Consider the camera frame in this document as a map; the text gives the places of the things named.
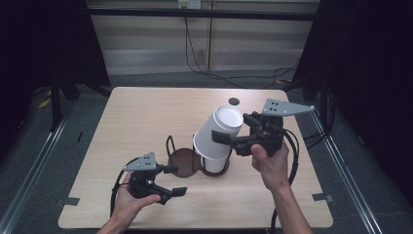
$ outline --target white cup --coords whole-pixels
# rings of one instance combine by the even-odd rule
[[[236,137],[243,122],[241,111],[233,105],[225,104],[216,108],[201,129],[195,133],[194,147],[205,158],[207,171],[211,173],[222,171],[231,149],[229,145],[214,142],[211,131]]]

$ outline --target light wood table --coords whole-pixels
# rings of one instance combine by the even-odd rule
[[[116,88],[113,90],[69,197],[77,206],[65,206],[58,224],[62,228],[99,228],[109,218],[110,194],[125,164],[154,151],[159,164],[168,164],[166,140],[176,148],[192,148],[193,134],[207,116],[229,98],[238,98],[242,113],[261,112],[267,98],[287,100],[282,91],[235,89]],[[284,127],[299,138],[300,158],[292,188],[312,227],[329,227],[332,217],[305,148],[295,117]],[[239,136],[247,136],[243,125]],[[289,165],[292,161],[292,150]],[[187,178],[159,174],[156,183],[167,189],[187,186],[185,196],[166,205],[144,208],[131,229],[268,228],[274,209],[270,191],[251,167],[251,157],[233,153],[226,174],[210,177],[196,172]]]

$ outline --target person's right hand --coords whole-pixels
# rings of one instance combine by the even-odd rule
[[[288,185],[288,147],[282,142],[282,148],[273,157],[269,157],[265,149],[259,145],[251,146],[252,167],[261,173],[265,186],[272,192]]]

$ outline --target hand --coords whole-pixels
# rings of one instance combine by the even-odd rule
[[[112,216],[97,233],[123,233],[128,229],[142,208],[161,200],[161,197],[156,194],[141,199],[132,197],[128,185],[130,178],[131,173],[128,173],[124,179],[125,184],[118,189],[118,196]]]
[[[273,157],[269,157],[265,149],[259,145],[251,146],[252,167],[261,173],[265,186],[272,192],[288,185],[288,147],[282,142],[282,148]]]

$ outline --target black horizontal bar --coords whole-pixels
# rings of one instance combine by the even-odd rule
[[[214,18],[214,19],[250,19],[250,20],[297,20],[313,21],[314,14],[270,13],[222,10],[194,9],[145,9],[123,7],[86,7],[86,8],[57,8],[37,7],[36,11],[43,14],[70,14],[95,16],[140,16],[140,17],[174,17],[174,18]]]

